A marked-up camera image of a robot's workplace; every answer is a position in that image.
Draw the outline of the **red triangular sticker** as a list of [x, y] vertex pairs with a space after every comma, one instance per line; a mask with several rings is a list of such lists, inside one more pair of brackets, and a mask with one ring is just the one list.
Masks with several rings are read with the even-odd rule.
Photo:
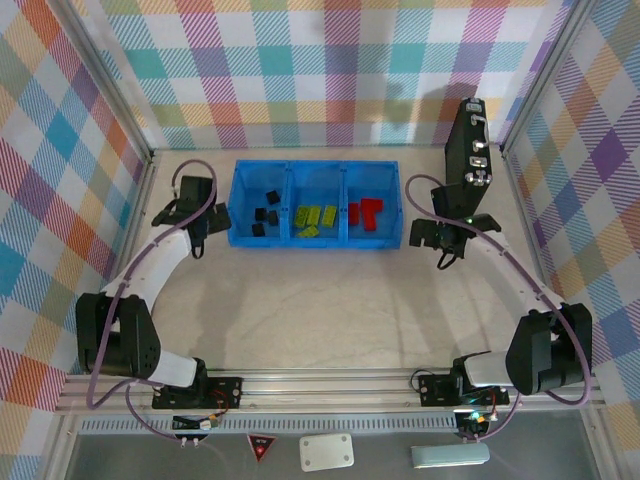
[[277, 440], [274, 436], [263, 434], [248, 434], [247, 439], [257, 462], [261, 462], [263, 460], [270, 447]]

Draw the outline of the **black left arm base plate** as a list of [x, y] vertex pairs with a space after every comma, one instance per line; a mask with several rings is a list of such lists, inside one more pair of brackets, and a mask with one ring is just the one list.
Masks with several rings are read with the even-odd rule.
[[238, 409], [242, 395], [241, 377], [206, 377], [190, 387], [162, 387], [154, 394], [152, 408], [157, 410]]

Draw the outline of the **aluminium side rail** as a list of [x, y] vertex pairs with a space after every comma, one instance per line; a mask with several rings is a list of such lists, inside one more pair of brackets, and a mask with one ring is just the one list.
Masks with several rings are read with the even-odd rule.
[[86, 373], [92, 371], [97, 358], [102, 330], [109, 307], [107, 300], [113, 293], [107, 294], [104, 288], [112, 280], [124, 272], [126, 265], [134, 256], [136, 242], [144, 222], [146, 207], [149, 202], [153, 183], [157, 174], [159, 161], [159, 149], [154, 148], [149, 153], [149, 158], [144, 161], [139, 178], [139, 185], [135, 188], [132, 207], [125, 225], [122, 241], [119, 243], [120, 251], [114, 261], [109, 279], [97, 293], [82, 294], [76, 304], [77, 320], [77, 347], [78, 361], [82, 370]]

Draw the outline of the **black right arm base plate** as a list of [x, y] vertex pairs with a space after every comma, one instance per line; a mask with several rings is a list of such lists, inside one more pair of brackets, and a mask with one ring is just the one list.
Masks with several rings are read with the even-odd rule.
[[461, 374], [427, 374], [418, 377], [422, 407], [506, 406], [507, 391], [498, 386], [473, 386]]

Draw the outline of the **white rectangular plate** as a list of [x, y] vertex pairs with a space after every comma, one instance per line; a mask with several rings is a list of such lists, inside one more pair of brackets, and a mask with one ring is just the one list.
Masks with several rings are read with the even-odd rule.
[[349, 433], [304, 436], [299, 440], [300, 465], [304, 472], [351, 467], [355, 463]]

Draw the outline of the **aluminium frame post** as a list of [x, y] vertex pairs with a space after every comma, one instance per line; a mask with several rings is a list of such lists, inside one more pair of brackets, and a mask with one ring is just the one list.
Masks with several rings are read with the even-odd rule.
[[142, 130], [136, 123], [134, 115], [99, 53], [99, 49], [91, 39], [81, 17], [72, 6], [70, 0], [46, 1], [63, 30], [69, 36], [71, 43], [112, 109], [114, 116], [121, 123], [125, 134], [144, 161], [151, 163], [153, 149], [149, 146]]
[[498, 142], [500, 151], [508, 153], [525, 133], [546, 91], [563, 66], [572, 45], [599, 0], [562, 0], [562, 5], [541, 43], [531, 69], [522, 83], [508, 114], [504, 132]]

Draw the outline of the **blue three-compartment bin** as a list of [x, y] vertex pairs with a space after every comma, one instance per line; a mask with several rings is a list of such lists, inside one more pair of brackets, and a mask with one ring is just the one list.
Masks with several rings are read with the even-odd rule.
[[[280, 202], [270, 205], [266, 193], [276, 190]], [[362, 198], [380, 198], [384, 209], [377, 216], [377, 230], [366, 232]], [[360, 205], [360, 224], [348, 225], [348, 204]], [[319, 236], [297, 238], [304, 228], [294, 227], [299, 205], [337, 207], [332, 229], [319, 224]], [[255, 220], [255, 209], [276, 210], [278, 226]], [[393, 161], [337, 160], [239, 160], [229, 198], [232, 227], [229, 244], [240, 248], [397, 249], [403, 233], [403, 207], [399, 165]], [[266, 235], [254, 237], [251, 226], [264, 225]]]

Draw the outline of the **controller board with green light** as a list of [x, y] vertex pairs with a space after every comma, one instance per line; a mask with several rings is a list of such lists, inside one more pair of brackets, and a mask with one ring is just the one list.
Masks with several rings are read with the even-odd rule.
[[455, 420], [457, 435], [464, 441], [480, 441], [497, 432], [497, 429], [492, 428], [492, 425], [498, 420], [495, 409], [457, 412]]

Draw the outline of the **grey oblong box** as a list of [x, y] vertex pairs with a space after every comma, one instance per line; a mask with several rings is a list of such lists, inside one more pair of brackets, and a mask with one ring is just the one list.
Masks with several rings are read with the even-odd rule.
[[489, 448], [483, 443], [441, 446], [412, 446], [415, 469], [482, 465], [489, 461]]

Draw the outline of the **black briefcase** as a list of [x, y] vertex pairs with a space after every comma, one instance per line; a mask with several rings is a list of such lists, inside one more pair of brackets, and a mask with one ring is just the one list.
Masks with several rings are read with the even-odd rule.
[[449, 217], [475, 214], [493, 181], [485, 101], [464, 98], [445, 144], [446, 195]]

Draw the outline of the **aluminium frame rail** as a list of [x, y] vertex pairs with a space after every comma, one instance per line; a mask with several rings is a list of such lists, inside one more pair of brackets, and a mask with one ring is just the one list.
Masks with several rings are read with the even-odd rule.
[[[213, 370], [214, 377], [241, 377], [240, 407], [231, 413], [383, 413], [417, 412], [419, 395], [409, 385], [411, 369], [263, 369]], [[113, 394], [99, 409], [86, 406], [88, 375], [70, 375], [62, 389], [55, 413], [124, 414], [122, 391]], [[144, 385], [131, 389], [131, 403], [139, 413], [154, 413], [153, 391]], [[518, 411], [551, 411], [574, 408], [546, 394], [523, 397]]]

